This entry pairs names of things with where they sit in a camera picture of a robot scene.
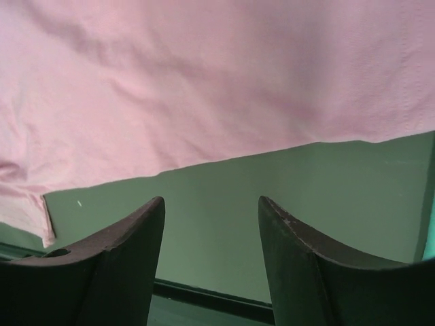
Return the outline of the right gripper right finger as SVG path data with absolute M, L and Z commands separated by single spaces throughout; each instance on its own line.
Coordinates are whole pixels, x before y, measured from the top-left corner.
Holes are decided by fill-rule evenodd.
M 258 223 L 277 325 L 433 325 L 434 260 L 345 245 L 263 196 Z

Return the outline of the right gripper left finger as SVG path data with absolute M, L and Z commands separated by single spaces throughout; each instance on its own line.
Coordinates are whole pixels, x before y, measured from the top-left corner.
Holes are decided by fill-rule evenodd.
M 164 219 L 155 197 L 69 246 L 1 262 L 1 324 L 146 325 Z

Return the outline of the pink t shirt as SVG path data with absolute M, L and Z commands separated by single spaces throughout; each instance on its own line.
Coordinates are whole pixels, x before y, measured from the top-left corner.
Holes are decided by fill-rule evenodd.
M 1 222 L 44 196 L 434 129 L 433 1 L 2 1 Z

